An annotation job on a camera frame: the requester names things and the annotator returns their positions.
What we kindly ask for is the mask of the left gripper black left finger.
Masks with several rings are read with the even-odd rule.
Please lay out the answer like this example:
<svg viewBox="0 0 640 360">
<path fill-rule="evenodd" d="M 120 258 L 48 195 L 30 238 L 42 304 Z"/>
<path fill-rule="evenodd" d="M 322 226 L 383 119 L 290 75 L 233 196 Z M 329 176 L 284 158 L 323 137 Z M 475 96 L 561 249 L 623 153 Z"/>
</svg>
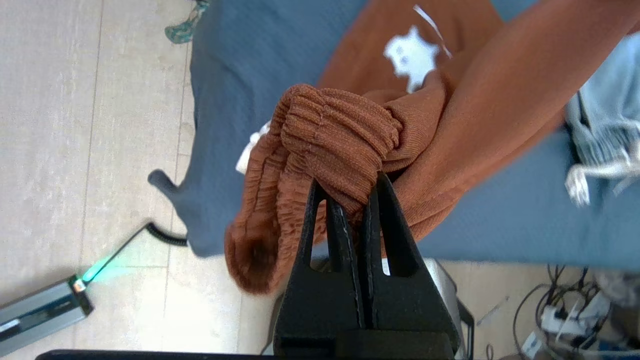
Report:
<svg viewBox="0 0 640 360">
<path fill-rule="evenodd" d="M 333 271 L 311 266 L 320 204 L 325 204 L 324 225 L 328 258 Z M 274 329 L 277 342 L 329 342 L 343 330 L 362 325 L 355 249 L 345 210 L 314 180 L 302 223 L 294 266 Z"/>
</svg>

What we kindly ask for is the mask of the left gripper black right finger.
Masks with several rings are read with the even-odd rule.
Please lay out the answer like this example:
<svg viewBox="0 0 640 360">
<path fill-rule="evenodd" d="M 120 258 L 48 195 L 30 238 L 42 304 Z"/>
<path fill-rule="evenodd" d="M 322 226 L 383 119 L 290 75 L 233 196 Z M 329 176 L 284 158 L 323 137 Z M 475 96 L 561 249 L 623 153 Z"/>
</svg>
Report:
<svg viewBox="0 0 640 360">
<path fill-rule="evenodd" d="M 457 324 L 423 261 L 393 183 L 382 172 L 362 214 L 359 273 L 368 330 L 410 333 L 412 340 L 394 344 L 402 351 L 459 349 Z"/>
</svg>

